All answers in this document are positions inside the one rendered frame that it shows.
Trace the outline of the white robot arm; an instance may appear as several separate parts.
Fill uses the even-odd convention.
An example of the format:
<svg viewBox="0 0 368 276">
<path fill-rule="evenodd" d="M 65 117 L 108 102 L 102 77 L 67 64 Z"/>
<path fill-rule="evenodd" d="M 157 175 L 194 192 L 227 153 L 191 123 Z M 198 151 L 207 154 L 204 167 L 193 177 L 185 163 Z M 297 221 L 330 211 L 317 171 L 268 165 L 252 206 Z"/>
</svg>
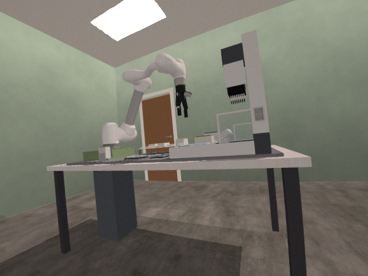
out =
<svg viewBox="0 0 368 276">
<path fill-rule="evenodd" d="M 182 59 L 174 59 L 166 53 L 157 55 L 155 62 L 151 63 L 145 71 L 126 70 L 122 73 L 122 79 L 133 84 L 134 92 L 125 122 L 118 127 L 117 124 L 106 123 L 102 128 L 103 147 L 120 147 L 119 142 L 132 141 L 136 138 L 137 132 L 134 125 L 137 112 L 143 97 L 143 93 L 152 86 L 150 76 L 157 70 L 159 73 L 170 74 L 174 78 L 174 86 L 186 86 L 186 70 Z"/>
</svg>

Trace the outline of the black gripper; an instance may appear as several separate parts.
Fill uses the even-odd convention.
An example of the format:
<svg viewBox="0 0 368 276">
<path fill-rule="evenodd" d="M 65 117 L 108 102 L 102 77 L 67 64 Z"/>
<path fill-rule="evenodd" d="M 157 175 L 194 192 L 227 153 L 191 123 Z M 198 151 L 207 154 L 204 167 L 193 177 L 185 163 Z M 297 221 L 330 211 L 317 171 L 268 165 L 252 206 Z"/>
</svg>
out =
<svg viewBox="0 0 368 276">
<path fill-rule="evenodd" d="M 186 101 L 186 97 L 183 95 L 183 92 L 186 91 L 185 89 L 185 85 L 177 85 L 176 87 L 176 107 L 177 107 L 177 111 L 178 111 L 178 116 L 181 116 L 181 102 L 184 108 L 184 115 L 185 117 L 188 117 L 187 115 L 187 101 Z"/>
</svg>

